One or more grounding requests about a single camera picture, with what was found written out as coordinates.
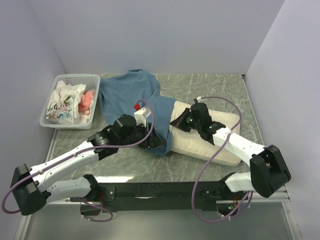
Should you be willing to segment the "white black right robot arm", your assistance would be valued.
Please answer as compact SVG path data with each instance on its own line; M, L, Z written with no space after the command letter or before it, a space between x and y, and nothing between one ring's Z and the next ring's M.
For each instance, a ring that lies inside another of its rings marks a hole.
M220 180L219 193L226 200L240 191L255 191L268 198L292 179L278 147L254 143L223 123L213 121L205 103L194 103L185 108L170 125L187 133L197 131L211 146L226 149L249 166L249 172L231 173Z

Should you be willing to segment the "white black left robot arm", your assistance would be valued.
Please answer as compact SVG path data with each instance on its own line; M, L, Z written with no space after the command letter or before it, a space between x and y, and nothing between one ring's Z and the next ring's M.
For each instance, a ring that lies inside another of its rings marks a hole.
M62 177L114 155L120 148L147 143L154 126L155 123L148 122L144 115L123 114L113 124L59 157L33 167L25 164L16 167L9 192L17 203L17 212L28 216L47 203L68 197L96 200L101 188L94 176L87 174L74 180L62 180Z

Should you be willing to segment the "blue pillowcase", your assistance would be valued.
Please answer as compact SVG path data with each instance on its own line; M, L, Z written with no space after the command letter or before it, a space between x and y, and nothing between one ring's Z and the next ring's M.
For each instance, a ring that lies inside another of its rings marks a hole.
M164 140L164 145L149 151L155 156L164 156L172 150L169 125L176 102L174 98L161 96L160 90L157 78L142 69L102 78L98 90L101 113L108 124L114 123L123 114L133 116L136 112L134 105L139 100L150 103L155 117L154 129Z

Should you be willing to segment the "cream pillow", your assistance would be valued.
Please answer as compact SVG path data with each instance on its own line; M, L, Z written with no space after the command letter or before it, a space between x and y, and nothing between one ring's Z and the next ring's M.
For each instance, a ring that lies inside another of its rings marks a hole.
M228 128L233 127L239 120L239 116L233 113L216 110L209 110L208 112L213 121L220 122ZM171 150L173 152L208 161L219 149L218 146L203 140L196 130L192 129L190 132L184 132L172 125L168 129L172 134ZM241 159L228 150L222 149L212 162L235 167L241 162Z

